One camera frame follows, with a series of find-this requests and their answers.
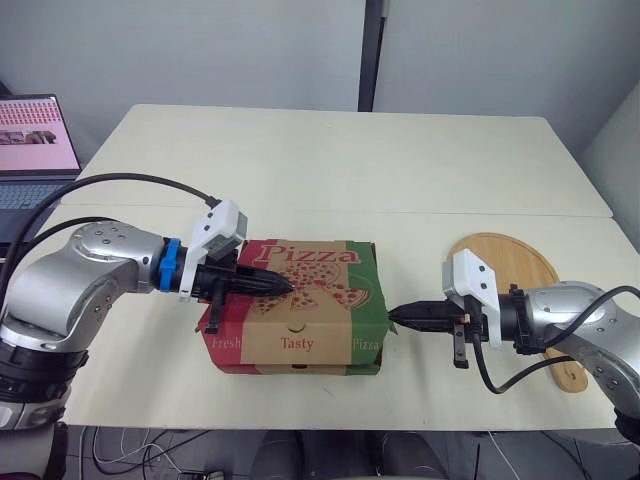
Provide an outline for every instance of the white table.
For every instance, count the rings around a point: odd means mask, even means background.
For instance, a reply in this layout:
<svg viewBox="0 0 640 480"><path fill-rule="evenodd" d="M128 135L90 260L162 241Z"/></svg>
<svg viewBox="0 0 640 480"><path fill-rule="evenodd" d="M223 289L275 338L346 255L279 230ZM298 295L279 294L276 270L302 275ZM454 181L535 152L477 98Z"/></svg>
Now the white table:
<svg viewBox="0 0 640 480"><path fill-rule="evenodd" d="M533 117L138 105L82 173L185 182L242 208L610 217ZM162 187L96 185L66 204L196 205Z"/></svg>
<svg viewBox="0 0 640 480"><path fill-rule="evenodd" d="M106 215L188 241L204 207L59 207L48 225ZM638 255L607 218L419 213L282 212L252 208L250 238L373 240L388 307L441 299L441 262L461 237L479 231L535 246L562 279L607 289L638 285ZM57 235L29 257L59 248ZM636 314L637 303L620 297ZM243 376L219 371L194 334L203 305L175 295L128 294L115 304L73 382L65 421L72 424L174 428L573 429L613 425L613 409L590 378L580 394L560 391L537 372L508 393L489 393L473 355L453 367L451 337L400 328L385 340L379 375ZM486 347L496 383L534 358Z"/></svg>

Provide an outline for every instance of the wall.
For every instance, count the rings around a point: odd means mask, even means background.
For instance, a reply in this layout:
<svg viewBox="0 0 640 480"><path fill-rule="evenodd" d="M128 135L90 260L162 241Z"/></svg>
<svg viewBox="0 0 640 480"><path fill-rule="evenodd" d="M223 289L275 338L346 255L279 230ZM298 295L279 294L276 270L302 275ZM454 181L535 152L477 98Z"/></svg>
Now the wall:
<svg viewBox="0 0 640 480"><path fill-rule="evenodd" d="M364 0L0 2L0 81L91 158L136 103L356 110Z"/></svg>
<svg viewBox="0 0 640 480"><path fill-rule="evenodd" d="M574 156L640 72L637 0L390 0L374 110L535 115Z"/></svg>
<svg viewBox="0 0 640 480"><path fill-rule="evenodd" d="M640 83L579 158L640 252Z"/></svg>

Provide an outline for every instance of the blue ring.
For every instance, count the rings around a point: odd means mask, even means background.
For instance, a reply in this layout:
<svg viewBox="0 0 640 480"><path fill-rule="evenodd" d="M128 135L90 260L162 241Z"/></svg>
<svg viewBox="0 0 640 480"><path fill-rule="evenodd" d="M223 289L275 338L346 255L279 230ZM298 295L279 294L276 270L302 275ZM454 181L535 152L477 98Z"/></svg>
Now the blue ring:
<svg viewBox="0 0 640 480"><path fill-rule="evenodd" d="M171 287L171 277L173 272L178 267L176 258L178 257L178 250L180 249L180 239L172 238L169 240L167 251L160 260L160 291L168 292Z"/></svg>

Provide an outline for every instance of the cardboard box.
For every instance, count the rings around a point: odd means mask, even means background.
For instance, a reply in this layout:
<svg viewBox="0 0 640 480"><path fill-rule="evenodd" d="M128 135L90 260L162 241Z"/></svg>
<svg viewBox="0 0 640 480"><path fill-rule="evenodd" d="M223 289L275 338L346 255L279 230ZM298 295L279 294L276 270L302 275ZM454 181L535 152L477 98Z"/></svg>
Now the cardboard box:
<svg viewBox="0 0 640 480"><path fill-rule="evenodd" d="M229 295L211 360L227 373L373 375L391 326L374 245L368 242L247 242L239 263L285 275L283 297ZM209 311L201 319L206 322Z"/></svg>

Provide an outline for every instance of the wooden cutting board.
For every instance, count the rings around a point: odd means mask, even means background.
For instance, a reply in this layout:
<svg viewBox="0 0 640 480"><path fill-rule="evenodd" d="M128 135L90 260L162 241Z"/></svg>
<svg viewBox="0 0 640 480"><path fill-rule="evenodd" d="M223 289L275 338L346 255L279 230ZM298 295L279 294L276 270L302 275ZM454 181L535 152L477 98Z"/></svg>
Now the wooden cutting board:
<svg viewBox="0 0 640 480"><path fill-rule="evenodd" d="M499 233L474 233L458 241L449 251L449 258L464 248L482 258L496 272L498 293L508 293L517 283L522 289L547 287L559 281L551 264L534 248L515 238ZM564 355L550 348L545 358ZM587 375L578 363L557 363L549 367L556 385L569 393L587 388Z"/></svg>

